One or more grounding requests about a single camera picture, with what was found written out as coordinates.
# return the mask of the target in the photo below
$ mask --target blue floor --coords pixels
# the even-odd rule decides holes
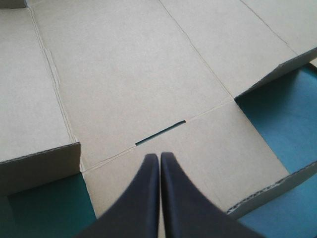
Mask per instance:
[[[0,237],[71,238],[96,220],[81,174],[0,199]]]
[[[236,101],[290,173],[317,160],[317,70],[312,65]],[[239,221],[268,238],[314,238],[317,175]]]

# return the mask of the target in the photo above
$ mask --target crease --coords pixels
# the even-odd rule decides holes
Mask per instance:
[[[109,163],[109,162],[111,162],[111,161],[113,161],[113,160],[115,160],[115,159],[117,159],[117,158],[120,158],[121,156],[127,154],[128,152],[132,151],[132,150],[135,149],[135,148],[136,148],[136,145],[133,145],[133,146],[131,146],[131,147],[129,147],[129,148],[127,148],[127,149],[121,151],[120,153],[118,153],[118,154],[116,154],[116,155],[114,155],[114,156],[111,156],[111,157],[109,157],[109,158],[106,158],[106,159],[104,159],[104,160],[101,160],[101,161],[99,161],[98,163],[96,163],[96,164],[94,164],[93,166],[91,166],[91,167],[89,167],[88,169],[86,169],[85,171],[83,171],[82,174],[84,175],[84,174],[86,174],[86,173],[88,173],[88,172],[90,172],[90,171],[96,170],[96,169],[98,169],[98,168],[100,168],[100,167],[106,165],[107,163]]]
[[[69,139],[70,139],[71,143],[75,143],[76,142],[76,137],[72,133],[70,122],[69,122],[67,113],[65,111],[64,105],[62,103],[61,96],[59,94],[60,79],[59,79],[59,76],[58,76],[58,73],[57,73],[57,68],[56,68],[56,66],[54,64],[51,52],[44,45],[44,42],[42,40],[39,28],[38,28],[36,20],[35,20],[34,11],[33,11],[33,9],[31,7],[28,7],[28,8],[29,8],[30,13],[31,13],[32,23],[33,23],[33,27],[35,29],[36,37],[37,37],[38,43],[40,45],[41,52],[42,52],[43,57],[44,57],[45,66],[47,68],[48,74],[49,74],[49,76],[50,76],[50,78],[52,80],[52,83],[53,83],[53,89],[54,89],[54,92],[55,92],[55,96],[56,96],[56,99],[57,99],[57,103],[58,103],[61,115],[62,115],[63,120],[64,120],[64,124],[65,124],[66,130],[67,130]]]
[[[277,36],[282,42],[284,42],[286,44],[286,46],[294,53],[298,56],[298,53],[296,51],[294,51],[290,45],[281,37],[279,36],[251,7],[249,7],[249,5],[247,5],[243,0],[239,0],[243,5],[245,5],[261,22],[263,22],[265,24],[265,26],[268,27],[268,29],[275,35]]]
[[[223,106],[225,106],[225,105],[227,105],[227,104],[229,104],[229,103],[232,103],[232,102],[234,102],[233,99],[230,99],[230,100],[228,100],[228,101],[221,102],[221,103],[218,104],[217,106],[214,106],[214,107],[208,109],[207,111],[204,111],[204,112],[202,112],[202,113],[200,113],[200,114],[198,114],[198,115],[196,115],[196,116],[193,116],[193,117],[189,118],[188,120],[186,120],[186,122],[191,122],[191,121],[193,121],[193,120],[196,120],[197,118],[200,118],[200,117],[202,117],[203,115],[208,114],[208,113],[210,113],[210,112],[212,112],[212,111],[214,111],[214,110],[217,110],[217,109],[219,109],[219,108],[221,108],[221,107],[223,107]]]
[[[214,70],[211,68],[211,66],[207,63],[207,61],[203,58],[203,56],[200,54],[200,52],[197,50],[197,48],[194,46],[192,40],[188,36],[188,34],[185,32],[185,30],[181,27],[181,25],[177,22],[177,20],[172,16],[172,14],[167,10],[167,8],[164,6],[164,4],[161,2],[161,0],[158,0],[158,2],[162,5],[162,7],[165,9],[166,13],[172,18],[172,20],[176,23],[176,25],[179,27],[179,29],[185,34],[187,37],[191,47],[194,49],[194,51],[197,53],[198,57],[201,59],[201,61],[205,64],[205,66],[208,68],[208,70],[212,73],[213,76],[215,76],[216,80],[220,83],[222,88],[225,90],[226,93],[228,93],[232,98],[232,94],[230,91],[226,88],[226,86],[222,83],[222,81],[219,79],[219,77],[216,75]]]

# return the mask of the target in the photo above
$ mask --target corrugated edge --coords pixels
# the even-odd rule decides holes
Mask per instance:
[[[80,143],[0,163],[0,196],[43,185],[80,172]]]
[[[33,153],[33,154],[29,154],[29,155],[24,155],[24,156],[21,156],[21,157],[17,157],[17,158],[14,158],[14,159],[6,160],[6,161],[1,161],[1,162],[0,162],[0,166],[1,166],[2,164],[5,164],[5,163],[11,163],[11,162],[14,162],[14,161],[17,161],[17,160],[27,159],[27,158],[29,158],[29,157],[33,157],[33,156],[40,155],[40,154],[45,154],[45,153],[48,153],[48,152],[51,152],[51,151],[55,151],[55,150],[59,150],[59,149],[62,149],[62,148],[67,148],[67,147],[70,147],[70,146],[73,146],[73,145],[76,145],[76,144],[79,144],[79,145],[80,145],[80,142],[76,142],[76,143],[72,143],[72,144],[68,144],[68,145],[62,145],[62,146],[58,146],[58,147],[55,147],[55,148],[52,148],[52,149],[43,150],[43,151],[36,152],[36,153]]]
[[[25,0],[0,0],[0,9],[26,8]]]
[[[262,78],[260,81],[255,83],[253,86],[251,86],[248,90],[241,93],[239,96],[237,96],[235,99],[239,98],[240,96],[253,91],[254,89],[257,89],[305,64],[308,64],[309,62],[313,61],[317,58],[317,47],[313,48],[299,56],[296,56],[280,65],[278,65],[272,72],[267,74],[264,78]]]
[[[268,203],[269,201],[283,195],[289,190],[297,187],[311,176],[317,173],[317,161],[306,167],[286,176],[276,183],[253,193],[236,205],[227,210],[227,215],[233,219],[238,219],[254,209]]]

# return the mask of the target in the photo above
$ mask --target brown cardboard surface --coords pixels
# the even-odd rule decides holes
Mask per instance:
[[[289,61],[280,64],[278,67],[276,67],[272,72],[270,72],[268,75],[266,75],[263,79],[258,81],[256,84],[254,84],[251,88],[243,92],[242,94],[245,94],[247,92],[250,92],[256,88],[259,88],[295,69],[298,69],[299,67],[307,64],[312,59],[315,59],[317,57],[317,47],[314,49],[311,49],[299,56],[296,56],[295,58],[290,59]]]
[[[317,59],[314,59],[312,62],[311,62],[312,65],[314,65],[315,67],[317,67]]]
[[[317,162],[313,162],[301,170],[243,199],[241,202],[228,209],[227,214],[234,219],[238,219],[252,210],[295,188],[316,173]]]
[[[30,10],[0,10],[0,32],[0,161],[70,144]]]
[[[297,54],[317,47],[317,1],[242,1]]]
[[[158,1],[32,8],[86,168],[232,99]]]
[[[79,142],[0,162],[0,196],[77,174],[79,164]]]
[[[160,1],[233,97],[296,56],[241,1]]]
[[[229,102],[84,172],[96,215],[131,182],[144,156],[175,154],[191,181],[223,211],[288,175],[235,102]]]

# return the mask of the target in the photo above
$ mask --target cardboard edge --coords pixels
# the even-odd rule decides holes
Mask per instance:
[[[0,162],[0,196],[8,196],[79,172],[79,142]]]
[[[260,81],[255,83],[249,89],[247,89],[246,91],[244,91],[243,93],[235,97],[235,99],[239,98],[240,96],[246,93],[253,91],[254,89],[262,87],[263,85],[270,83],[271,81],[293,70],[296,70],[297,68],[301,66],[308,64],[309,62],[313,61],[316,58],[317,58],[317,47],[278,65],[272,72],[267,74],[264,78],[262,78]]]
[[[0,9],[15,9],[26,7],[26,0],[0,0]]]
[[[256,208],[270,202],[271,200],[292,190],[311,176],[317,173],[317,161],[312,162],[306,167],[286,176],[276,183],[261,189],[249,197],[238,202],[227,210],[227,215],[233,219],[238,219]]]

